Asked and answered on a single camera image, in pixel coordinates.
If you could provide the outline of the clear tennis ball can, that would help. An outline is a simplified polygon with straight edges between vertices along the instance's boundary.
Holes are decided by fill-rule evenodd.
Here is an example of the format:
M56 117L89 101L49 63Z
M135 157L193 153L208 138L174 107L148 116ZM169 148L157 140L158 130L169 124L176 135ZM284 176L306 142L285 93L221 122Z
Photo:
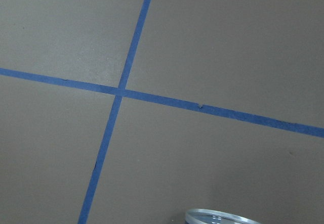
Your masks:
M235 214L209 209L190 209L185 213L185 223L245 223L259 224L259 222Z

